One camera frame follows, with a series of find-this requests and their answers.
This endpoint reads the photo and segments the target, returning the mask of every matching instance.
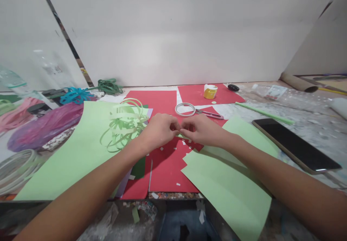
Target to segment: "purple plastic bag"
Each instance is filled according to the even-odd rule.
[[[58,134],[77,124],[81,119],[83,106],[84,104],[68,103],[23,125],[11,136],[7,148],[20,152],[42,147]]]

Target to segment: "red construction paper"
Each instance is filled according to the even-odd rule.
[[[175,137],[172,141],[151,152],[153,158],[150,191],[160,192],[193,192],[200,191],[181,172],[187,166],[183,158],[191,152],[188,145],[183,145],[182,139]]]
[[[211,105],[212,101],[217,104],[233,104],[235,102],[246,102],[235,92],[230,91],[224,84],[214,84],[218,87],[216,97],[214,99],[204,98],[204,85],[188,85],[179,86],[182,102],[190,103],[194,106]]]
[[[142,104],[153,108],[152,117],[156,113],[175,114],[177,104],[177,91],[130,91],[127,98],[136,98]]]
[[[219,115],[219,113],[217,113],[217,111],[216,111],[213,107],[206,107],[206,108],[202,108],[202,109],[200,109],[200,110],[204,110],[204,111],[207,111],[207,112],[210,112],[210,113],[215,113],[215,114],[218,114],[218,115]],[[178,115],[178,114],[175,114],[175,115],[173,115],[173,116],[174,116],[174,117],[177,117],[178,123],[179,123],[179,124],[181,124],[182,121],[183,121],[183,119],[185,118],[185,117],[180,116],[180,115]],[[214,121],[214,122],[215,122],[216,124],[218,124],[220,127],[222,127],[222,126],[227,122],[227,120],[225,120],[225,119],[221,120],[221,119],[214,119],[214,118],[210,118],[210,117],[209,117],[209,119],[211,119],[212,121]]]
[[[151,161],[150,156],[146,156],[145,176],[141,179],[129,180],[121,199],[145,199],[147,197]]]

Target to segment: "cardboard tube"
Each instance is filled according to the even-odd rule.
[[[304,91],[307,93],[313,93],[318,90],[318,86],[311,84],[303,79],[289,75],[287,72],[283,72],[280,77],[281,80],[292,86],[296,90]]]

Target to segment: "left hand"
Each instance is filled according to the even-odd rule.
[[[171,141],[180,133],[181,126],[176,117],[157,113],[138,136],[149,152]]]

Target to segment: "yellow paint jar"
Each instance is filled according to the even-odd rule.
[[[214,99],[216,97],[217,90],[218,90],[218,87],[216,87],[215,85],[206,84],[204,86],[204,98]]]

